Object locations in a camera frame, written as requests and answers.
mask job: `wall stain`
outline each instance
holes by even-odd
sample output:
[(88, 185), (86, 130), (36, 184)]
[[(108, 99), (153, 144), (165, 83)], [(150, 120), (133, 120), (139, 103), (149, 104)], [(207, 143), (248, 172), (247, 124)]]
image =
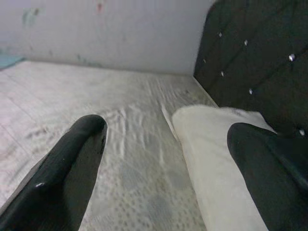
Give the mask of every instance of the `wall stain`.
[(103, 8), (103, 4), (101, 2), (99, 2), (97, 4), (97, 11), (98, 11), (98, 13), (100, 13), (102, 11), (102, 8)]
[(24, 27), (32, 27), (37, 19), (37, 17), (40, 15), (41, 8), (30, 8), (27, 10), (24, 10), (22, 21)]
[(0, 54), (9, 54), (10, 51), (12, 50), (13, 48), (11, 46), (8, 46), (6, 48), (0, 48)]
[(99, 62), (89, 61), (88, 59), (82, 57), (80, 54), (77, 54), (76, 57), (82, 65), (92, 66), (92, 67), (103, 67)]

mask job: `wrinkled fabric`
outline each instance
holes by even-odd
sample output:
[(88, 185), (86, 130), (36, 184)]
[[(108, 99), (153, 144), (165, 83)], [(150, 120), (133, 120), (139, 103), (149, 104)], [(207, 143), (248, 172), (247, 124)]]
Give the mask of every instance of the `wrinkled fabric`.
[(28, 61), (1, 71), (0, 206), (78, 118), (98, 114), (108, 137), (80, 230), (204, 231), (165, 119), (195, 103), (214, 105), (187, 76)]

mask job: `tufted headboard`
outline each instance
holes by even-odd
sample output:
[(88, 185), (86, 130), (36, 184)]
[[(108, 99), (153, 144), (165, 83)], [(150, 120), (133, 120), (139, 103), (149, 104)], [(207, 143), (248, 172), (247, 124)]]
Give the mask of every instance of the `tufted headboard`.
[(278, 132), (307, 135), (308, 1), (217, 1), (194, 76), (219, 106), (259, 111)]

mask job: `paint stain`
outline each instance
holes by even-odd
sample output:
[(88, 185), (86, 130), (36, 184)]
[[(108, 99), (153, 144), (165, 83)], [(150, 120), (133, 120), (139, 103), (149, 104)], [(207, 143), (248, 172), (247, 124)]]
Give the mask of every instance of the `paint stain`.
[(102, 12), (103, 4), (100, 2), (97, 4), (97, 11), (98, 13)]
[(102, 65), (99, 62), (89, 61), (88, 59), (82, 57), (80, 54), (76, 55), (78, 61), (86, 66), (93, 66), (93, 67), (102, 67)]
[(38, 14), (39, 14), (39, 8), (36, 8), (36, 9), (34, 10), (34, 12), (33, 12), (33, 15), (34, 15), (34, 16), (38, 16)]
[(23, 25), (32, 27), (40, 12), (41, 12), (40, 8), (30, 8), (25, 10), (22, 16)]

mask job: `wall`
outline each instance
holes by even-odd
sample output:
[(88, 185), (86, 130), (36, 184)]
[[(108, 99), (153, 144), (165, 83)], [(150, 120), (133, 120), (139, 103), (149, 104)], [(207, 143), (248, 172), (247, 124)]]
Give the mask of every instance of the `wall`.
[(213, 0), (1, 0), (0, 52), (193, 74)]

